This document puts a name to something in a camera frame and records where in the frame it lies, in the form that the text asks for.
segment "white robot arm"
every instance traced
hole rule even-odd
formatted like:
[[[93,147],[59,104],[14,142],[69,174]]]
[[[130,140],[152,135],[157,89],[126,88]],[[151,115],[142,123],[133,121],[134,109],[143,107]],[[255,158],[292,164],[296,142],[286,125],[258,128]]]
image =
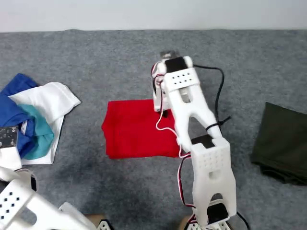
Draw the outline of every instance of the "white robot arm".
[[[197,223],[206,228],[228,220],[236,214],[236,181],[231,170],[230,145],[219,126],[211,126],[217,120],[203,96],[192,59],[167,54],[153,66],[152,77],[154,109],[171,109],[177,142],[192,159],[193,213]],[[204,128],[211,126],[208,135],[190,139],[191,116]]]

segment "red towel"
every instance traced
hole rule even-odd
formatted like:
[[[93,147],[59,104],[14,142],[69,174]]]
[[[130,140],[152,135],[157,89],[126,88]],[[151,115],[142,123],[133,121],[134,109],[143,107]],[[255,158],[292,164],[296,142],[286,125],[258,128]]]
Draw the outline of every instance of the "red towel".
[[[176,136],[169,130],[159,131],[155,124],[160,113],[153,100],[112,101],[108,103],[101,125],[106,138],[106,153],[112,159],[166,156],[178,157]],[[162,117],[159,128],[174,129],[170,110]]]

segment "white wall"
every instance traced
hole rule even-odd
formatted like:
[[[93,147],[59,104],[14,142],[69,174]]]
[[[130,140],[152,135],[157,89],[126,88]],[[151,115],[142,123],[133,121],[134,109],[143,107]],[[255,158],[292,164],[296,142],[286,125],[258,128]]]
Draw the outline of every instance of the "white wall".
[[[0,0],[0,32],[306,29],[306,0]]]

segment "olive green fabric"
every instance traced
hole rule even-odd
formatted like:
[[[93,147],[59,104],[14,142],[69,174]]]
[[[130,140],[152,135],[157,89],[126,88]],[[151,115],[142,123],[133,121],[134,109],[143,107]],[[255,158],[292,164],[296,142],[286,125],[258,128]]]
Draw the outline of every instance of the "olive green fabric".
[[[266,103],[251,161],[283,183],[307,184],[307,115]]]

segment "black circuit board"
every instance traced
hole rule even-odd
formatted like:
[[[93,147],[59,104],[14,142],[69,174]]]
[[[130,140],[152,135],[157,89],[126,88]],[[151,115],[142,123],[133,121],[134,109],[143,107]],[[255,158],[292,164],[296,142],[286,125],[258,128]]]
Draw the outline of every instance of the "black circuit board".
[[[0,149],[17,145],[18,126],[0,127]]]

